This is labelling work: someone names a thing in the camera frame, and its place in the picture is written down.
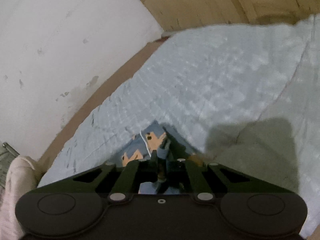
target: silver screw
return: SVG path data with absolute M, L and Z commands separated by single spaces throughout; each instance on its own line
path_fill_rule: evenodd
M 211 193 L 206 193 L 206 192 L 199 193 L 197 197 L 198 199 L 203 201 L 209 201 L 213 199 L 213 195 Z
M 109 198 L 113 201 L 122 201 L 125 199 L 125 194 L 123 193 L 113 193 L 109 196 Z
M 158 203 L 159 204 L 164 204 L 164 203 L 166 203 L 166 201 L 165 201 L 165 199 L 158 199 Z

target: bed sheet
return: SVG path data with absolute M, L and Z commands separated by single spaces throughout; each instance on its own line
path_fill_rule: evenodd
M 79 126 L 39 187 L 100 165 L 153 120 L 207 161 L 299 193 L 320 223 L 320 16 L 216 25 L 167 40 Z

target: bed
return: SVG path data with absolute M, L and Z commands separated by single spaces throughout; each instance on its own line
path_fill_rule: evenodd
M 300 194 L 320 223 L 320 15 L 215 25 L 169 38 L 82 122 L 38 187 L 111 159 L 153 120 L 206 161 Z

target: white cable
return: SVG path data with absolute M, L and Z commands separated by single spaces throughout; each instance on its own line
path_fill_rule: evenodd
M 144 141 L 144 144 L 146 145 L 148 154 L 149 154 L 149 156 L 150 156 L 150 158 L 151 158 L 151 153 L 150 153 L 150 151 L 149 151 L 148 143 L 147 143 L 147 141 L 144 139 L 144 137 L 142 136 L 141 131 L 140 131 L 140 135 L 141 135 L 142 140 Z

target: white wall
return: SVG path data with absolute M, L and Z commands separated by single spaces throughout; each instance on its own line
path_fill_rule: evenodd
M 38 159 L 161 27 L 139 0 L 0 0 L 0 140 Z

